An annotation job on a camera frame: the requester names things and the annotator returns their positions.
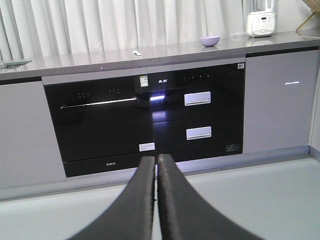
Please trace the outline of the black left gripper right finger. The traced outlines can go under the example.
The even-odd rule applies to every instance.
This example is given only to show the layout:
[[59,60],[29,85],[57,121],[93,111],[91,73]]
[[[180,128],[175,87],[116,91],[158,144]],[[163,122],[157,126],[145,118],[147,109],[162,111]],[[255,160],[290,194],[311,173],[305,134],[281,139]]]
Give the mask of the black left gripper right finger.
[[157,157],[157,197],[164,240],[260,239],[202,198],[169,154]]

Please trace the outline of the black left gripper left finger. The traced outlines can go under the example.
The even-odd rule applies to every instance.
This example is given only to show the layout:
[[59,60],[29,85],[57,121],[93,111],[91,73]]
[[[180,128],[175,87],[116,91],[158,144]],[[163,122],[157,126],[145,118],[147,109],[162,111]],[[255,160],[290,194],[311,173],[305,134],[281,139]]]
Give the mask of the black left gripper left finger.
[[71,240],[150,240],[155,208],[155,158],[144,156],[117,199]]

